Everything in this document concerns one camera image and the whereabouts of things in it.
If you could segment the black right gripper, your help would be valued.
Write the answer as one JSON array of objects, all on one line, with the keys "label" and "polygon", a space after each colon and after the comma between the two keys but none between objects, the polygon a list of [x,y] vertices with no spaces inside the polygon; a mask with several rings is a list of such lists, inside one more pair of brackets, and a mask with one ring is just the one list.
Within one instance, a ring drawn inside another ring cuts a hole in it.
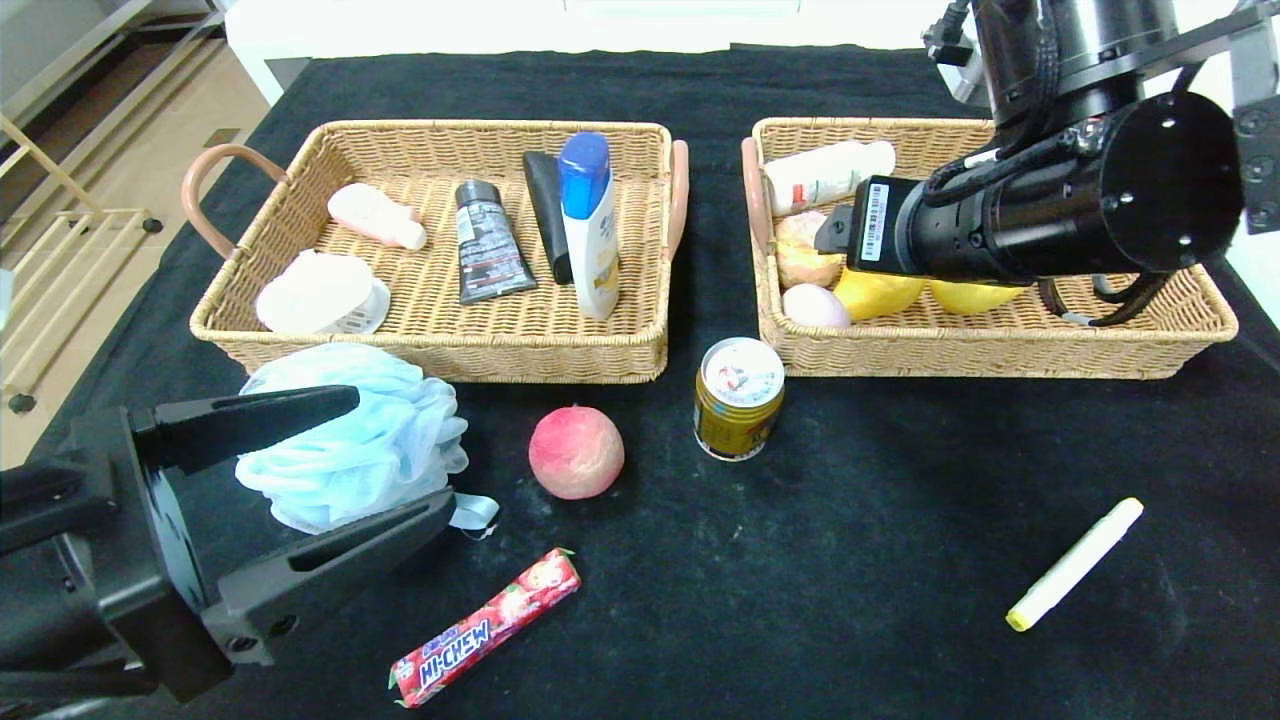
[{"label": "black right gripper", "polygon": [[979,277],[974,259],[980,246],[970,241],[980,231],[978,195],[932,208],[922,179],[872,176],[858,187],[852,225],[852,205],[833,208],[815,232],[815,251],[847,254],[847,264],[861,272],[961,282]]}]

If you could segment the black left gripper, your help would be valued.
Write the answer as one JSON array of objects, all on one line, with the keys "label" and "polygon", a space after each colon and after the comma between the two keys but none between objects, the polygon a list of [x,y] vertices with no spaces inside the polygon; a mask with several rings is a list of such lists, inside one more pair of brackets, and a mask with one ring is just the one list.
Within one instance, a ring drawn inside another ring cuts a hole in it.
[{"label": "black left gripper", "polygon": [[449,525],[454,491],[311,536],[218,580],[209,600],[163,468],[191,474],[356,410],[353,386],[114,409],[70,447],[3,473],[3,716],[165,692],[184,703],[233,664],[273,665]]}]

